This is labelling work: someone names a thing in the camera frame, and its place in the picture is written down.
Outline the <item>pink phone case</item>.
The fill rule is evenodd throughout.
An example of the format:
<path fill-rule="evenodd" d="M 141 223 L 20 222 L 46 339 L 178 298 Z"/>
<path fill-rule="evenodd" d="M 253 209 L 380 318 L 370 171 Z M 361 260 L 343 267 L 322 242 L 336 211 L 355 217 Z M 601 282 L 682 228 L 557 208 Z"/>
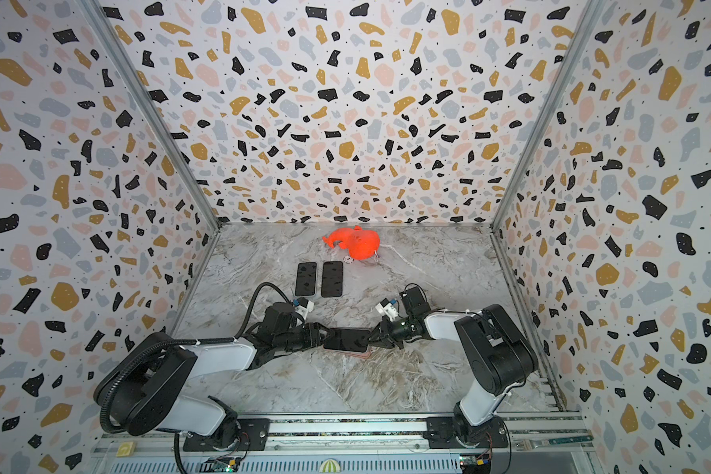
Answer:
<path fill-rule="evenodd" d="M 364 353 L 357 353 L 357 352 L 346 352 L 346 351 L 336 351 L 336 353 L 347 356 L 347 357 L 358 357 L 359 359 L 366 359 L 371 355 L 371 351 L 367 351 Z"/>

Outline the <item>black smartphone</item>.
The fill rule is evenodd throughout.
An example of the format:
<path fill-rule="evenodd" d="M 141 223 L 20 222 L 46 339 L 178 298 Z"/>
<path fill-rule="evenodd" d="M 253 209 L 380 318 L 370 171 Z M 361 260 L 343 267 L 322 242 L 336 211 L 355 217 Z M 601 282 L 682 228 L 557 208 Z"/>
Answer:
<path fill-rule="evenodd" d="M 302 262 L 297 265 L 294 294 L 308 297 L 316 294 L 317 263 Z"/>
<path fill-rule="evenodd" d="M 323 343 L 331 351 L 365 353 L 369 349 L 369 329 L 332 328 Z"/>

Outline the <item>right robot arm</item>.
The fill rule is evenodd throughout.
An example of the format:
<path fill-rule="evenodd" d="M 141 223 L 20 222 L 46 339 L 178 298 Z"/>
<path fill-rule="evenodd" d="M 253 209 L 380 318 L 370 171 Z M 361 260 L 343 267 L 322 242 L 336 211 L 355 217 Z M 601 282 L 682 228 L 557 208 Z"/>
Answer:
<path fill-rule="evenodd" d="M 375 306 L 381 321 L 369 334 L 369 345 L 402 349 L 419 340 L 460 344 L 473 381 L 453 409 L 453 435 L 465 446 L 490 440 L 487 428 L 504 399 L 538 369 L 529 341 L 499 304 L 478 310 L 432 309 L 418 286 L 409 286 L 400 298 L 384 298 Z"/>

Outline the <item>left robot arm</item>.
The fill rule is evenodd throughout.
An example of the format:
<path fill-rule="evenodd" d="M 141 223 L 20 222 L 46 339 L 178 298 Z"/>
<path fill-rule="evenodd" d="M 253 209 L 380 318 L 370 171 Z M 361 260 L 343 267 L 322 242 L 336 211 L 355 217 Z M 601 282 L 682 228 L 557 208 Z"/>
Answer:
<path fill-rule="evenodd" d="M 107 434 L 192 434 L 218 450 L 240 438 L 237 413 L 211 396 L 188 396 L 188 381 L 223 371 L 254 371 L 281 357 L 323 346 L 332 329 L 305 316 L 304 304 L 277 302 L 262 322 L 235 337 L 174 339 L 153 333 L 137 345 L 96 388 L 100 425 Z"/>

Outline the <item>black phone case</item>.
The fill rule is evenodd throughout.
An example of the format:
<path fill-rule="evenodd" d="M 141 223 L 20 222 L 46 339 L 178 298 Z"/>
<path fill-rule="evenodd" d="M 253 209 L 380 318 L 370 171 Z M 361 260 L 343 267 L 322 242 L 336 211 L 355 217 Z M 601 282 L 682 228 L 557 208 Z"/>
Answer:
<path fill-rule="evenodd" d="M 322 268 L 322 297 L 341 297 L 344 290 L 344 263 L 325 262 Z"/>

